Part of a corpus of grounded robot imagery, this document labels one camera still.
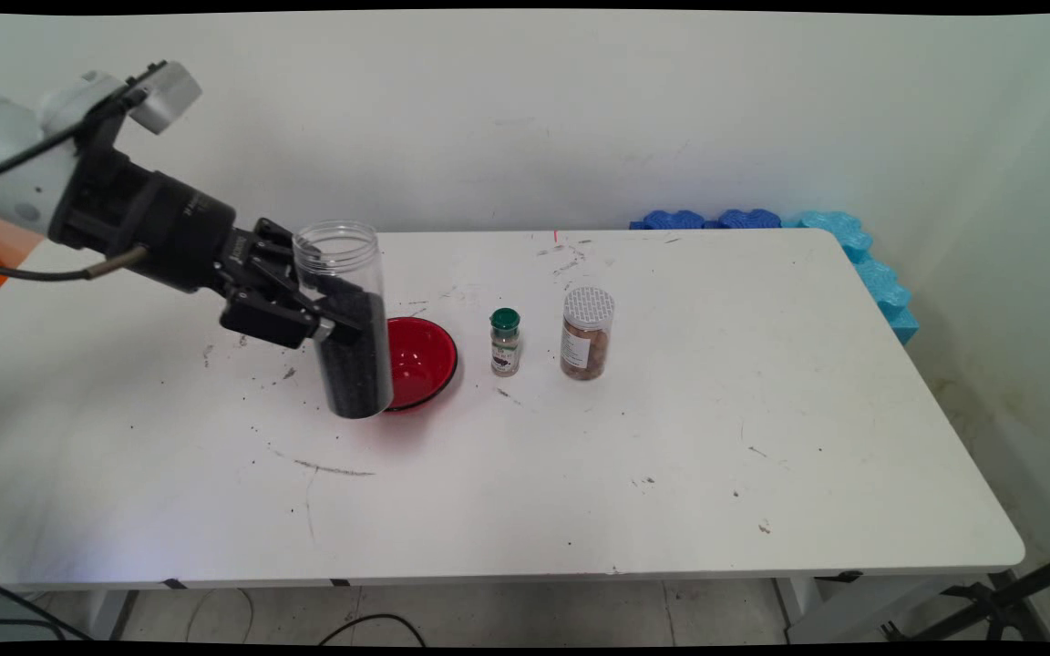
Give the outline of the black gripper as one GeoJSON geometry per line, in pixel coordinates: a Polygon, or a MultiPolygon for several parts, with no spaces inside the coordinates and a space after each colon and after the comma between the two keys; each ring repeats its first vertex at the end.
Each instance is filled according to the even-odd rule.
{"type": "Polygon", "coordinates": [[[186,293],[216,291],[225,298],[220,327],[279,347],[361,339],[358,316],[304,295],[289,230],[268,219],[254,224],[251,277],[234,258],[249,241],[234,223],[231,205],[142,168],[112,146],[92,146],[57,204],[49,238],[108,259],[141,248],[145,257],[132,271],[186,293]]]}

